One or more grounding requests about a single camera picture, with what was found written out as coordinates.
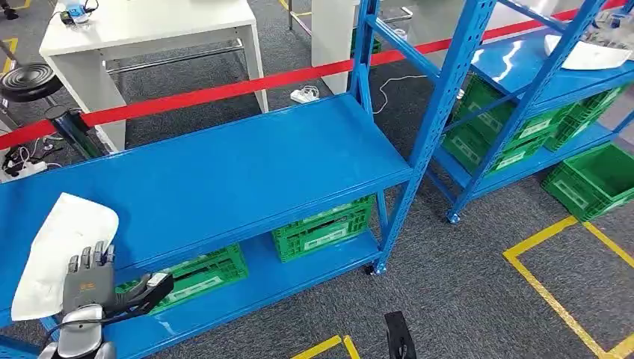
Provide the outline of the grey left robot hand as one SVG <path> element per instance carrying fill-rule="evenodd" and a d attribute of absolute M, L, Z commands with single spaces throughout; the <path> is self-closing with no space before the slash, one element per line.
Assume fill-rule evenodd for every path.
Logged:
<path fill-rule="evenodd" d="M 80 310 L 92 310 L 90 319 L 117 322 L 148 314 L 174 288 L 170 273 L 145 274 L 132 288 L 116 291 L 114 246 L 98 241 L 73 255 L 64 279 L 62 313 L 79 317 Z"/>

